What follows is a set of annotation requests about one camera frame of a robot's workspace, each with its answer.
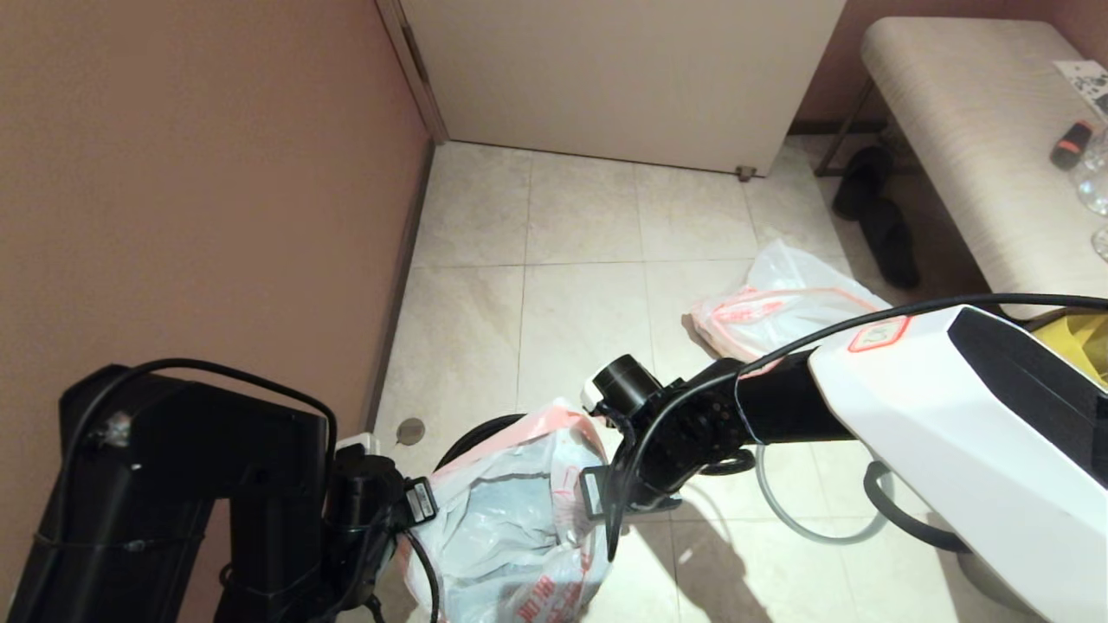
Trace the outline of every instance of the slipper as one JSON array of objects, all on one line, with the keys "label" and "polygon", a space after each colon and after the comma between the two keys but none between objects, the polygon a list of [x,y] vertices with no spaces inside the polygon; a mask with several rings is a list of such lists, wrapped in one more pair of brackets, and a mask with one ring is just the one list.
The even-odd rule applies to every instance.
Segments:
[{"label": "slipper", "polygon": [[860,150],[847,164],[831,210],[840,218],[858,221],[860,211],[881,196],[892,170],[893,154],[889,150],[876,146]]},{"label": "slipper", "polygon": [[859,224],[885,282],[902,289],[920,285],[920,270],[912,255],[912,232],[900,207],[889,200],[871,201],[860,212]]}]

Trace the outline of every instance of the grey hose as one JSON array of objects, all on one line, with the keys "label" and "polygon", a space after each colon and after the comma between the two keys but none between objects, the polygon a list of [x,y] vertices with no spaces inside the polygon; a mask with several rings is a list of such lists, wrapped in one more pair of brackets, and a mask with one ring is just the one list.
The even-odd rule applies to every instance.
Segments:
[{"label": "grey hose", "polygon": [[[755,473],[758,476],[758,487],[762,490],[762,496],[766,498],[766,503],[773,511],[773,514],[781,520],[786,525],[792,529],[793,532],[800,534],[801,537],[815,541],[817,543],[823,543],[824,545],[853,545],[854,543],[861,543],[874,534],[881,531],[889,522],[885,515],[880,512],[873,515],[873,521],[869,523],[865,528],[860,530],[855,534],[850,534],[848,537],[828,537],[827,534],[820,534],[818,532],[812,532],[811,530],[801,525],[796,519],[781,508],[781,503],[777,501],[773,497],[773,492],[769,488],[769,480],[766,478],[766,446],[759,443],[755,449]],[[893,499],[893,477],[890,473],[885,473],[879,480],[881,483],[881,489],[884,490],[889,499]]]}]

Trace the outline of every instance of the floor drain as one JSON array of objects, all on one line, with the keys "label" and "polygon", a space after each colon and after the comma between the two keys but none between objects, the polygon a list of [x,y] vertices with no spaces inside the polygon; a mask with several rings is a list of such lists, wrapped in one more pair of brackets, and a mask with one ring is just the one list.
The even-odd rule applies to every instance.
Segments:
[{"label": "floor drain", "polygon": [[423,432],[425,431],[427,427],[423,426],[423,420],[408,418],[397,427],[397,443],[414,446],[419,443],[420,439],[423,439]]}]

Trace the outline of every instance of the white plastic bag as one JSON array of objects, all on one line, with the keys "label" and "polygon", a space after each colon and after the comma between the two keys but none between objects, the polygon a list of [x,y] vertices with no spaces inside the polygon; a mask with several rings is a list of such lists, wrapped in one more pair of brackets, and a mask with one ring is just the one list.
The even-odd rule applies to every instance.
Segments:
[{"label": "white plastic bag", "polygon": [[774,241],[755,258],[746,285],[697,303],[700,337],[722,356],[752,361],[771,350],[889,304],[814,255]]},{"label": "white plastic bag", "polygon": [[[578,476],[605,463],[589,419],[558,401],[431,474],[439,515],[413,532],[439,576],[440,621],[576,621],[608,571]],[[409,590],[430,610],[422,565],[401,555]]]}]

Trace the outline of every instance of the pink wall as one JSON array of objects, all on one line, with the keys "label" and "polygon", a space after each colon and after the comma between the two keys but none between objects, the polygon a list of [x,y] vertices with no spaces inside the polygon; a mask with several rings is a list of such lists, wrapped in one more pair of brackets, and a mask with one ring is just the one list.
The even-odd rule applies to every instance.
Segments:
[{"label": "pink wall", "polygon": [[[860,50],[865,29],[889,16],[1032,19],[1055,25],[1083,53],[1108,61],[1106,0],[848,0],[797,113],[798,121],[841,121],[865,82]],[[860,119],[882,120],[880,98]]]},{"label": "pink wall", "polygon": [[0,59],[6,604],[98,367],[209,358],[362,426],[428,136],[372,0],[4,2]]}]

